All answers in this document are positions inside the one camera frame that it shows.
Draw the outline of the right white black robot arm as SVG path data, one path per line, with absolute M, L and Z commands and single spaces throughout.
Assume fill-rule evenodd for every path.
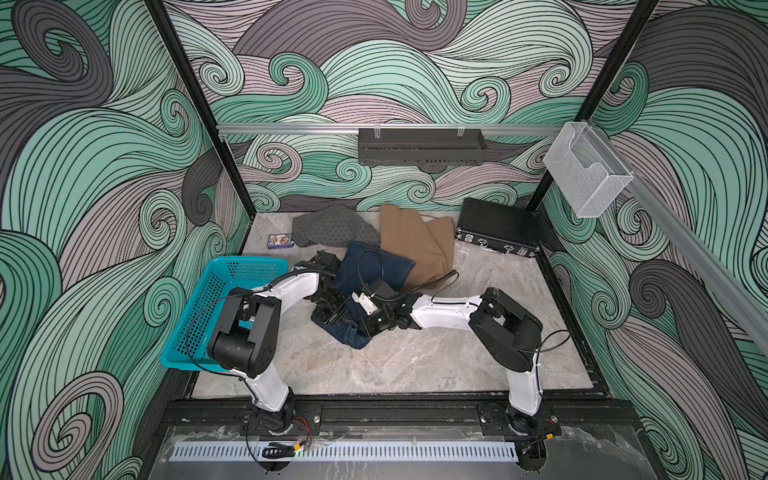
M 495 287 L 463 298 L 425 292 L 458 279 L 456 270 L 400 293 L 387 283 L 383 257 L 372 249 L 363 250 L 354 271 L 360 290 L 352 293 L 352 299 L 364 311 L 361 325 L 368 337 L 395 328 L 471 332 L 506 372 L 512 415 L 533 420 L 539 414 L 540 356 L 549 349 L 544 346 L 543 324 L 519 302 Z

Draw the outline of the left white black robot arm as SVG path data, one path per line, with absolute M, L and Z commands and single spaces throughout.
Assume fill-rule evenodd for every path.
M 213 326 L 205 344 L 207 357 L 215 362 L 220 376 L 241 381 L 266 428 L 284 431 L 293 424 L 294 394 L 273 363 L 281 314 L 301 300 L 326 300 L 341 261 L 319 251 L 308 261 L 258 287 L 234 287 L 199 308 L 189 320 L 183 336 L 187 359 L 200 370 L 198 349 L 189 345 L 191 330 L 201 321 Z

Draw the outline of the blue denim skirt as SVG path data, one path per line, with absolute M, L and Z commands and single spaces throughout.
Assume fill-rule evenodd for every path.
M 364 285 L 370 286 L 382 278 L 399 293 L 413 266 L 411 260 L 374 245 L 353 241 L 348 244 L 337 275 L 329 279 L 330 286 L 351 296 L 353 292 L 361 292 Z M 340 343 L 360 350 L 372 339 L 361 334 L 361 314 L 360 306 L 350 298 L 346 312 L 336 323 L 317 325 Z

